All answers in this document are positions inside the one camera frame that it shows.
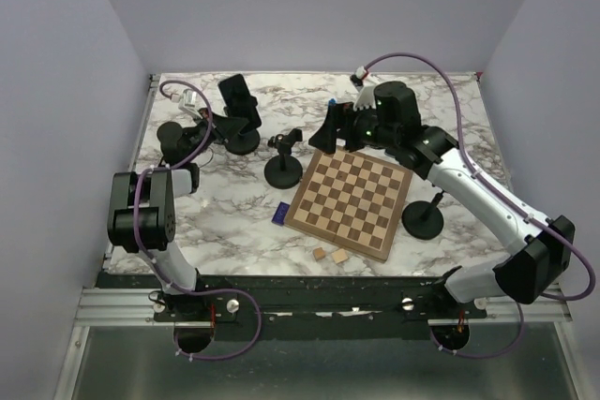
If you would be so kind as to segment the black phone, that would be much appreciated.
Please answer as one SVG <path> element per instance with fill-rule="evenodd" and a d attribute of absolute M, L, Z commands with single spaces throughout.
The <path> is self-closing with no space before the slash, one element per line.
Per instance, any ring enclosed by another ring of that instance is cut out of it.
<path fill-rule="evenodd" d="M 241 133 L 246 134 L 262 125 L 258 113 L 258 100 L 248 89 L 242 74 L 235 74 L 217 84 L 218 90 L 225 102 L 224 112 L 227 117 L 247 120 Z"/>

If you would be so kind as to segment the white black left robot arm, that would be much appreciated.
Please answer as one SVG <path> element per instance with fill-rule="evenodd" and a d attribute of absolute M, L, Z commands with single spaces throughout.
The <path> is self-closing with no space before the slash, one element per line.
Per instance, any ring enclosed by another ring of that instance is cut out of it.
<path fill-rule="evenodd" d="M 200 319 L 208 306 L 197 287 L 200 276 L 175 242 L 175 200 L 200 187 L 196 156 L 213 143 L 226 143 L 248 124 L 200 110 L 195 125 L 166 122 L 157 130 L 162 162 L 140 173 L 119 172 L 112 178 L 107 231 L 110 242 L 139 256 L 158 278 L 162 291 L 177 295 L 176 310 L 185 319 Z"/>

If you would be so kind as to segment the black back phone stand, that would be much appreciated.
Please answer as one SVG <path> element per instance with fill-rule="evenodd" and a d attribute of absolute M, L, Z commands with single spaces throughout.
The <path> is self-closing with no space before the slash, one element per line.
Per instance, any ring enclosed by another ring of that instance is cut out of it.
<path fill-rule="evenodd" d="M 228 152 L 234 155 L 244 156 L 254 152 L 258 148 L 260 139 L 261 137 L 257 128 L 246 134 L 240 133 L 229 141 L 225 147 Z"/>

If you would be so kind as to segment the black phone stand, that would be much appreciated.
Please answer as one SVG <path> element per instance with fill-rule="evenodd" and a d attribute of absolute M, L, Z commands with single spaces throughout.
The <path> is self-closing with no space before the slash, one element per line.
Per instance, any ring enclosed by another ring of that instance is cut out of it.
<path fill-rule="evenodd" d="M 261 137 L 257 128 L 246 134 L 240 133 L 229 141 L 225 147 L 228 152 L 234 155 L 244 156 L 254 152 L 258 148 L 260 139 Z"/>
<path fill-rule="evenodd" d="M 401 222 L 412 237 L 429 241 L 442 232 L 444 218 L 438 207 L 442 198 L 443 192 L 439 192 L 431 201 L 413 201 L 404 208 Z"/>
<path fill-rule="evenodd" d="M 277 150 L 277 156 L 270 158 L 264 167 L 266 182 L 277 189 L 296 186 L 303 175 L 300 161 L 292 156 L 292 148 L 303 140 L 302 130 L 293 128 L 288 134 L 277 134 L 268 140 L 267 145 Z"/>

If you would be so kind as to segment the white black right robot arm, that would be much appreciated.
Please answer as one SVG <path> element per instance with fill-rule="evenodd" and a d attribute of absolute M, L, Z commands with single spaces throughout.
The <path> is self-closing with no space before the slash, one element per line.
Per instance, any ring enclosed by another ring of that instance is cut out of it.
<path fill-rule="evenodd" d="M 443 287 L 431 294 L 433 310 L 453 317 L 466 303 L 508 296 L 532 304 L 568 267 L 567 246 L 574 224 L 560 215 L 550 219 L 526 207 L 483 170 L 471 170 L 458 142 L 437 126 L 422 123 L 415 92 L 401 81 L 361 90 L 356 102 L 330 102 L 310 146 L 333 154 L 343 141 L 348 152 L 383 149 L 400 166 L 413 171 L 458 200 L 500 241 L 508 258 L 460 267 L 446 273 Z"/>

